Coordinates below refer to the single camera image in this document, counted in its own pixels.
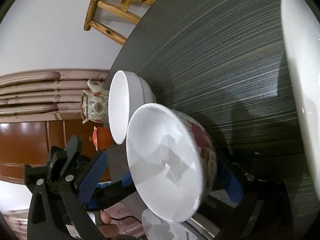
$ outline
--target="hand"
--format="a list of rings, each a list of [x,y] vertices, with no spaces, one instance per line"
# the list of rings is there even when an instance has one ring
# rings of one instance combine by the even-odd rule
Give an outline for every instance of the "hand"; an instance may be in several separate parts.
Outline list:
[[[117,225],[111,224],[110,215],[105,211],[102,211],[100,215],[102,222],[106,224],[101,227],[98,227],[100,232],[104,235],[105,238],[116,237],[119,234],[119,228]]]

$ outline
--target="white wall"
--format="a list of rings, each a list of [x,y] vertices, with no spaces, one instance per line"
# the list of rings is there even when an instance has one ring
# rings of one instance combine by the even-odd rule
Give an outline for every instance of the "white wall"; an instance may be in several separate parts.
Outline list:
[[[122,46],[97,30],[83,30],[89,1],[16,0],[0,24],[0,76],[45,68],[110,69]],[[139,16],[147,9],[138,2],[130,7]],[[102,9],[95,19],[125,37],[135,27]]]

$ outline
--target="chair backrest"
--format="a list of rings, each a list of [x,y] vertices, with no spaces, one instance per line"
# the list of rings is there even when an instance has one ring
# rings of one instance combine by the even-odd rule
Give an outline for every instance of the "chair backrest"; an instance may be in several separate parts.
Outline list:
[[[106,1],[101,0],[90,0],[90,4],[88,7],[87,15],[85,17],[84,21],[84,30],[89,31],[91,27],[95,28],[102,34],[106,35],[107,37],[111,38],[113,41],[119,43],[120,45],[124,45],[127,38],[122,36],[121,34],[117,33],[116,31],[110,29],[109,27],[103,25],[100,22],[97,22],[94,20],[94,15],[97,11],[97,8],[100,7],[108,12],[111,12],[123,19],[126,19],[134,24],[137,24],[141,17],[138,15],[129,12],[128,9],[131,5],[131,3],[135,0],[122,0],[121,3],[116,6],[111,3],[108,3]],[[140,1],[142,3],[145,3],[146,5],[153,5],[156,0],[136,0]]]

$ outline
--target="floral teapot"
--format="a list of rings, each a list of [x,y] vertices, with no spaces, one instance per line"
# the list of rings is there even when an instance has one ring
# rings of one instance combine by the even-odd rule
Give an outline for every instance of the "floral teapot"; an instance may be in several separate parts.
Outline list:
[[[81,99],[82,123],[91,120],[93,122],[108,122],[108,98],[109,90],[93,84],[91,79],[88,80],[90,90],[83,90],[84,94]]]

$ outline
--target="metal bolt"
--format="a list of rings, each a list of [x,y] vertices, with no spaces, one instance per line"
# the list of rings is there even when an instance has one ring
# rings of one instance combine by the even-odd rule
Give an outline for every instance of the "metal bolt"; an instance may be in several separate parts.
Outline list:
[[[248,174],[248,175],[247,175],[247,180],[248,180],[248,181],[254,181],[254,180],[255,180],[255,177],[254,177],[252,174]]]
[[[74,178],[73,175],[68,175],[68,176],[66,176],[66,181],[72,181],[73,178]]]
[[[41,185],[43,183],[43,179],[38,179],[37,185]]]

